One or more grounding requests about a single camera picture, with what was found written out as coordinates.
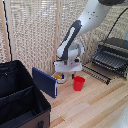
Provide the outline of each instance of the black box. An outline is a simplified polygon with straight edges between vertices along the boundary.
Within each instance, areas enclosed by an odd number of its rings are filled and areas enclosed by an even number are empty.
[[[0,64],[0,128],[49,128],[50,111],[19,60]]]

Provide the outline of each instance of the bin handle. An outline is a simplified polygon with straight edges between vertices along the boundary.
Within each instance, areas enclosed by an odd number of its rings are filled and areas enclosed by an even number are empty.
[[[44,126],[44,121],[38,123],[38,128],[43,128],[43,126]]]

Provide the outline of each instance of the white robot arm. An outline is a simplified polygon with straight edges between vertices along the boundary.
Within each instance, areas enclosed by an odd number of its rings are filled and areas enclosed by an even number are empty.
[[[81,71],[79,56],[84,53],[81,43],[72,43],[74,39],[98,27],[113,5],[128,5],[128,0],[88,0],[79,18],[71,25],[63,42],[57,49],[61,61],[54,62],[56,72]]]

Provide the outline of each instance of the light wood floor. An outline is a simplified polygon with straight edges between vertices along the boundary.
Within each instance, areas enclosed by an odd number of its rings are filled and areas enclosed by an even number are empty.
[[[50,128],[110,128],[128,102],[128,83],[117,78],[109,85],[81,71],[85,78],[82,91],[73,89],[71,73],[64,84],[58,84],[57,97],[45,97],[51,104]]]

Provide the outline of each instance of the red cup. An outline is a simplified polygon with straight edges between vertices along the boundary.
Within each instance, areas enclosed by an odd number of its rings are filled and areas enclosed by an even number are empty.
[[[83,77],[80,77],[80,76],[74,77],[74,90],[81,91],[84,82],[85,82],[85,79]]]

